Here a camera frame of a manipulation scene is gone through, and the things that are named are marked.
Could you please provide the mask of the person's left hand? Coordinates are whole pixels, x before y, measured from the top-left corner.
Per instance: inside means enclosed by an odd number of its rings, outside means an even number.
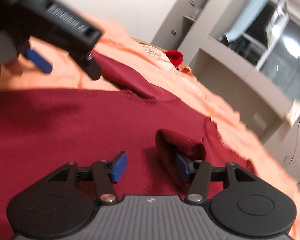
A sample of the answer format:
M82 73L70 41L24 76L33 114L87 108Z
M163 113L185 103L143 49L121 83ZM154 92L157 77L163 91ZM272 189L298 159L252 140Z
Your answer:
M0 78L3 73L8 73L9 76L12 77L21 77L26 69L27 61L23 56L19 56L18 58L6 62L0 65Z

